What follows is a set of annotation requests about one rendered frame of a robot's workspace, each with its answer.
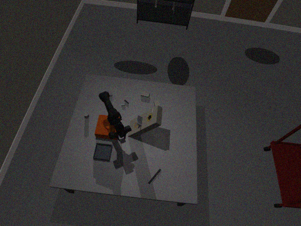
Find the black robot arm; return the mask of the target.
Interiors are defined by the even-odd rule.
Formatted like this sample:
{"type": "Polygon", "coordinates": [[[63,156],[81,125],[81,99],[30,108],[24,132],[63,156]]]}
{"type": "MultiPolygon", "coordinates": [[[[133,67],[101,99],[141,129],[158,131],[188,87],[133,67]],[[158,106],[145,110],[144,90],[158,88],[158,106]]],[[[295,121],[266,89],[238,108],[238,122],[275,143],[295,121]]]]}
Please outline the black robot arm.
{"type": "Polygon", "coordinates": [[[114,125],[116,127],[116,133],[117,135],[120,136],[120,138],[124,137],[127,133],[127,130],[124,129],[123,124],[120,122],[122,120],[122,117],[120,115],[119,112],[117,112],[117,110],[115,108],[113,108],[110,100],[109,100],[109,93],[108,92],[102,92],[99,93],[99,98],[102,102],[104,102],[105,107],[107,109],[108,112],[108,122],[110,123],[110,125],[114,125]],[[120,118],[119,118],[120,117],[120,118]]]}

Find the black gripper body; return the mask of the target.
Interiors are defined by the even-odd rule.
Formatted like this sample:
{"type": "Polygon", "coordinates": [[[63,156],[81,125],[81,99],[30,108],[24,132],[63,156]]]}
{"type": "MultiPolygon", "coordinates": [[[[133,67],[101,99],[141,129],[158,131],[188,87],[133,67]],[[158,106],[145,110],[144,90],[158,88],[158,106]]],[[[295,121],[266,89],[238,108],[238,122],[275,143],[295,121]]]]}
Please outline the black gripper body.
{"type": "MultiPolygon", "coordinates": [[[[131,128],[130,128],[129,125],[128,125],[128,126],[125,126],[124,129],[126,129],[127,132],[130,132],[130,131],[131,131],[131,128]]],[[[113,139],[113,138],[117,137],[117,133],[116,133],[116,132],[115,132],[115,133],[111,132],[111,133],[109,133],[108,135],[109,135],[110,139],[113,139]]]]}

